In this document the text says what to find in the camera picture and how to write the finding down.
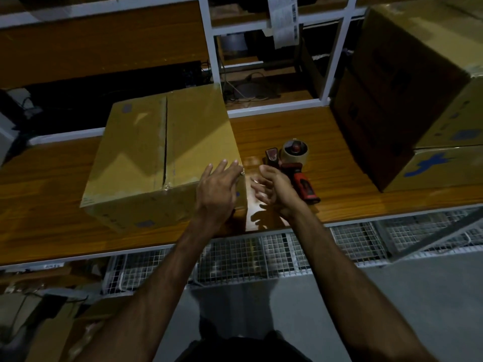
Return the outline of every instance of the tape roll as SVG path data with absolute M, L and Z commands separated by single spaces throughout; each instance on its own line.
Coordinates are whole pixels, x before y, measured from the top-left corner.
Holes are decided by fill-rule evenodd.
M 307 156 L 309 156 L 309 146 L 298 139 L 287 141 L 280 149 L 282 164 L 301 163 L 305 165 Z

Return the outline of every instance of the gray floor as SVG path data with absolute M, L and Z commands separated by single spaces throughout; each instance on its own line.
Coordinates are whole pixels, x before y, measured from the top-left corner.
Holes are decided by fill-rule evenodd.
M 483 252 L 366 272 L 440 361 L 481 360 Z M 313 361 L 350 360 L 312 276 L 185 291 L 154 361 L 174 361 L 199 339 L 200 313 L 224 337 L 277 329 Z

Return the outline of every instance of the wooden tabletop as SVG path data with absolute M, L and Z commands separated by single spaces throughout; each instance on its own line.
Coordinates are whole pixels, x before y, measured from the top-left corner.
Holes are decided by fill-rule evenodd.
M 322 199 L 314 211 L 323 222 L 483 202 L 481 185 L 381 194 L 354 162 L 328 108 L 236 118 L 231 125 L 247 179 L 267 148 L 289 139 L 307 142 L 304 172 Z M 34 146 L 0 170 L 0 265 L 176 241 L 185 223 L 119 235 L 79 208 L 100 139 Z M 248 204 L 248 213 L 237 213 L 220 236 L 285 226 L 251 190 Z

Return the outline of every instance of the white metal frame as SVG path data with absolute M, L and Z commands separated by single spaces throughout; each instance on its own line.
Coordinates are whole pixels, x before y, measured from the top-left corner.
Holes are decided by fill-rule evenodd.
M 19 25 L 42 23 L 46 21 L 65 20 L 72 18 L 79 18 L 89 15 L 99 15 L 117 11 L 127 11 L 145 7 L 167 5 L 178 2 L 195 1 L 195 0 L 105 0 L 90 2 L 86 4 L 63 6 L 57 8 L 50 8 L 39 11 L 25 11 L 8 15 L 0 15 L 0 29 Z M 225 34 L 241 33 L 250 30 L 259 30 L 270 28 L 270 20 L 261 20 L 250 23 L 237 23 L 232 25 L 223 25 L 219 27 L 212 27 L 210 9 L 208 0 L 197 0 L 199 2 L 199 9 L 202 15 L 203 28 L 205 32 L 206 45 L 208 48 L 208 56 L 210 58 L 211 71 L 213 74 L 213 82 L 220 83 L 220 67 L 217 59 L 217 51 L 214 44 L 214 37 Z M 336 39 L 332 48 L 330 62 L 326 73 L 326 78 L 323 79 L 323 87 L 318 87 L 317 91 L 321 91 L 318 99 L 309 99 L 303 101 L 295 101 L 289 103 L 272 104 L 261 107 L 252 107 L 246 109 L 233 109 L 228 111 L 230 118 L 238 118 L 257 114 L 274 113 L 287 110 L 304 109 L 312 107 L 321 107 L 329 105 L 329 92 L 334 80 L 334 74 L 339 63 L 342 47 L 347 35 L 350 21 L 353 17 L 360 17 L 364 15 L 366 8 L 356 8 L 356 0 L 348 0 L 344 9 L 317 12 L 312 14 L 302 14 L 299 16 L 299 23 L 304 25 L 311 25 L 316 23 L 323 23 L 327 21 L 339 20 L 339 28 L 336 34 Z M 81 133 L 73 134 L 72 139 L 79 136 Z M 39 138 L 37 141 L 53 142 L 70 139 L 69 137 L 62 138 L 63 133 L 57 139 L 50 136 L 45 139 Z

